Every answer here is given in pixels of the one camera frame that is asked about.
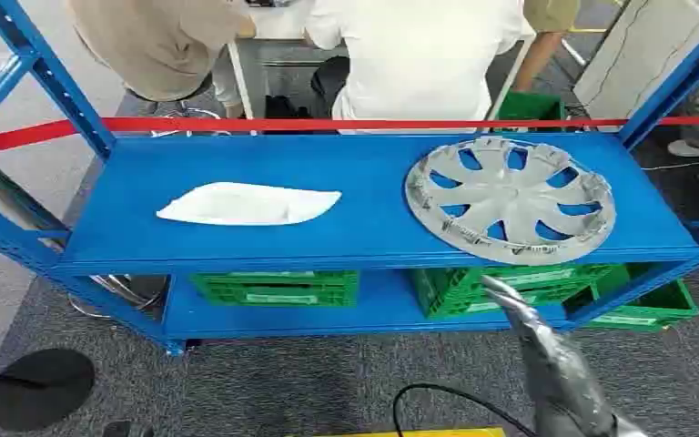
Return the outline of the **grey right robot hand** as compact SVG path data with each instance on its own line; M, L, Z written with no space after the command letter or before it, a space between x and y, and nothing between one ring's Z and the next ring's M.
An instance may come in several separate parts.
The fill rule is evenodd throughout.
M535 431L541 436L615 436L618 421L580 352L519 291L489 276L482 276L481 283L520 339Z

